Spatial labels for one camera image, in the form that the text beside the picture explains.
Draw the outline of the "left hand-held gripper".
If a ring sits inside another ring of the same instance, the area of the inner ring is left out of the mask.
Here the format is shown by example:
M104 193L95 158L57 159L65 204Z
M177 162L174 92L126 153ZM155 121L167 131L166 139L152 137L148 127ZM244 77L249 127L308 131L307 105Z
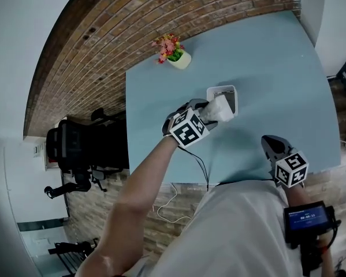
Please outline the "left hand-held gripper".
M162 125L163 136L171 136L181 148L187 148L209 135L217 125L217 121L203 122L200 111L209 102L205 99L192 99L170 113Z

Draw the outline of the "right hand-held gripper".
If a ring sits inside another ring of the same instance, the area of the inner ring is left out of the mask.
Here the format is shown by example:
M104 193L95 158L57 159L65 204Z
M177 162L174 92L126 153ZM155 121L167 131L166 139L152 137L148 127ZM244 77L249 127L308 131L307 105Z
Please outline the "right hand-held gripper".
M263 135L261 146L271 164L270 174L277 184L291 188L302 183L308 173L309 163L302 151L297 151L288 140L275 136Z

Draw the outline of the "white cloth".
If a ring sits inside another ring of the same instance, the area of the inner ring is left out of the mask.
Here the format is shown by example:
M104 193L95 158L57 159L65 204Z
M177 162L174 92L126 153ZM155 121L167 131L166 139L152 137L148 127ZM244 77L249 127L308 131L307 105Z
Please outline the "white cloth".
M215 97L200 111L200 118L204 123L228 122L234 118L232 109L224 95Z

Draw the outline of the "white square container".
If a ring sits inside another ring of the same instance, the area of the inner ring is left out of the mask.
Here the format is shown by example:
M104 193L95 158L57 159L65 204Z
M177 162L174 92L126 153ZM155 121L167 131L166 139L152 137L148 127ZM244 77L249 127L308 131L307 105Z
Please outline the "white square container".
M234 85L222 85L216 87L209 87L206 91L206 99L208 102L214 100L215 98L224 95L226 98L230 109L232 110L233 116L238 116L238 97L237 91Z

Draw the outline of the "person's right forearm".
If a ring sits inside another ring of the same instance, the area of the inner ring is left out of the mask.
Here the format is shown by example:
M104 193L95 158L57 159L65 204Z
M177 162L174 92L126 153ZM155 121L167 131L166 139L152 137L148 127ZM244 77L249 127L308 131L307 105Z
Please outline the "person's right forearm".
M305 189L301 187L300 184L292 188L284 188L284 192L288 200L288 205L290 207L313 203L312 199L310 199L309 195L307 194ZM332 231L320 235L317 242L318 247L327 247L332 239L332 236ZM333 259L329 248L321 254L321 258L321 277L335 277Z

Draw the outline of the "person's left forearm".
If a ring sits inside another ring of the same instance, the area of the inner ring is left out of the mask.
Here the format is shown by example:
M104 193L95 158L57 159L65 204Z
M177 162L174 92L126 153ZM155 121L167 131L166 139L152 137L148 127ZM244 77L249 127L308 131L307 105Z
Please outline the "person's left forearm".
M134 170L107 217L98 246L75 277L116 277L143 256L144 223L157 198L177 141L165 136Z

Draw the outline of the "flowers in cream pot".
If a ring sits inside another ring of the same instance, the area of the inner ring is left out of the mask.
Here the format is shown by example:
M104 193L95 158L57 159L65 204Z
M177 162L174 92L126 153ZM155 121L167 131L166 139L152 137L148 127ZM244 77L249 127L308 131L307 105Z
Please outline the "flowers in cream pot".
M180 42L180 37L172 33L155 39L151 46L157 51L157 62L159 64L168 62L175 68L183 70L191 63L192 57L185 51L185 47Z

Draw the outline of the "black wrist-mounted display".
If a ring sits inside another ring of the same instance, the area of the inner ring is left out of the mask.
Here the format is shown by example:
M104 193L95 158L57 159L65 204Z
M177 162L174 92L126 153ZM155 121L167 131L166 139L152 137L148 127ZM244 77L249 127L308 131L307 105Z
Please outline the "black wrist-mounted display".
M333 206L323 201L284 209L285 242L296 249L299 245L315 245L317 238L330 231L332 239L323 248L333 244L341 221L335 217Z

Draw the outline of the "person's white shirt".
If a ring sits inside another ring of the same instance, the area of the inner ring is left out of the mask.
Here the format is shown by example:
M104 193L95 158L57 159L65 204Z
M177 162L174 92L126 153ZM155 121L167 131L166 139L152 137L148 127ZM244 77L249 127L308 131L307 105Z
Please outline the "person's white shirt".
M131 277L303 277L285 242L284 192L267 181L214 187L156 263L142 258Z

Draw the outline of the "black padded office chair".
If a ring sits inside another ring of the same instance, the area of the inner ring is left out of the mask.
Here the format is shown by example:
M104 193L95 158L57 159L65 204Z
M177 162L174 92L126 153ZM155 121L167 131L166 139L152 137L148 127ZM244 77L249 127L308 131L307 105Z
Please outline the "black padded office chair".
M106 192L101 180L129 169L126 111L109 116L99 108L92 112L91 121L84 125L63 119L48 131L47 157L58 163L61 174L75 179L57 188L45 187L49 198L87 192L92 183Z

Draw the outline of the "black slatted chair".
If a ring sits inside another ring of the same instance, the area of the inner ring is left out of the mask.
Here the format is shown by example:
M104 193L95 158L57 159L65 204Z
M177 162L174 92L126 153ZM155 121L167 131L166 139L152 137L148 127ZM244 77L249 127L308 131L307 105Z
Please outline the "black slatted chair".
M95 250L98 242L98 238L93 238L91 242L83 241L74 244L57 242L48 252L50 255L56 255L64 265L67 273L62 277L75 277L80 265Z

